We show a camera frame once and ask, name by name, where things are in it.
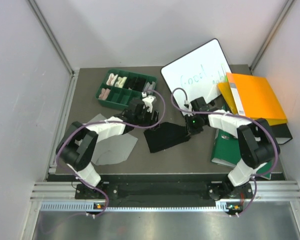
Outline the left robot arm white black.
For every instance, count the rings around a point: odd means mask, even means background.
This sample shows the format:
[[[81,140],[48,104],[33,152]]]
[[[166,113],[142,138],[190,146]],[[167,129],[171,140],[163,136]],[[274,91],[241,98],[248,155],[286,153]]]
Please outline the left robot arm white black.
[[[158,111],[153,110],[156,97],[133,98],[121,113],[97,124],[73,122],[58,144],[57,158],[84,181],[86,192],[92,198],[99,198],[104,191],[101,177],[92,165],[96,144],[114,136],[124,135],[136,127],[148,127],[158,123]]]

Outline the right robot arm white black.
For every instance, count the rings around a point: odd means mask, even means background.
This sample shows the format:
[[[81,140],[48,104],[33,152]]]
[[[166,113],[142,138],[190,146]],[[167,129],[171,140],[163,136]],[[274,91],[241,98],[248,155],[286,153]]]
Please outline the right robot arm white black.
[[[210,107],[203,97],[185,100],[184,105],[188,107],[185,119],[191,133],[201,132],[204,126],[209,126],[238,140],[240,159],[228,173],[223,185],[227,197],[235,198],[260,168],[272,160],[278,161],[280,147],[266,119],[253,120]]]

